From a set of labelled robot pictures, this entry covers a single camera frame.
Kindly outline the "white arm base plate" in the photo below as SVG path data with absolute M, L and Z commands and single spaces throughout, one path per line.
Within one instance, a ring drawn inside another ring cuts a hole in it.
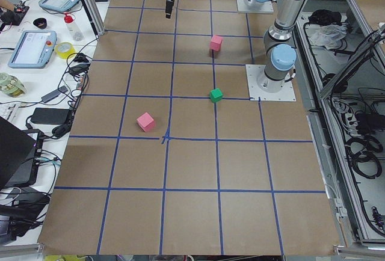
M 236 0 L 240 13 L 273 14 L 271 0 Z
M 265 75 L 265 65 L 246 64 L 248 94 L 251 101 L 295 102 L 292 81 L 286 74 L 284 80 L 273 81 Z

